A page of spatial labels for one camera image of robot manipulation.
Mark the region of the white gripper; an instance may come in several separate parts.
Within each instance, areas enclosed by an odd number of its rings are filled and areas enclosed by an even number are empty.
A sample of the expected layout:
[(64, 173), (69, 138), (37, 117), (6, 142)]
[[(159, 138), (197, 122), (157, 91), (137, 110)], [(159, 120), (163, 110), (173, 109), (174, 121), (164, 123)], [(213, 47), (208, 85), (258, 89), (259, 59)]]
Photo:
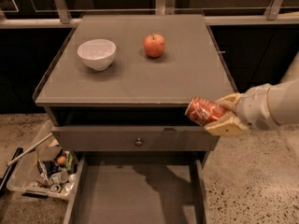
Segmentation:
[(216, 101), (234, 114), (224, 115), (204, 128), (212, 135), (236, 136), (252, 130), (270, 131), (278, 127), (270, 113), (268, 92), (270, 84), (253, 87), (245, 93), (235, 92)]

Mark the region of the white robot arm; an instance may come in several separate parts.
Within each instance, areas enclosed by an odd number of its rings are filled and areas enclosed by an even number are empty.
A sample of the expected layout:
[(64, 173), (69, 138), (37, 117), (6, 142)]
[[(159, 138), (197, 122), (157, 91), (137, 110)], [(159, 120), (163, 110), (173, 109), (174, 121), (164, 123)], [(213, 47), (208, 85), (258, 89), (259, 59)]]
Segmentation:
[(299, 52), (277, 85), (268, 83), (244, 93), (232, 93), (217, 104), (228, 114), (204, 126), (213, 135), (240, 135), (249, 130), (271, 131), (299, 123)]

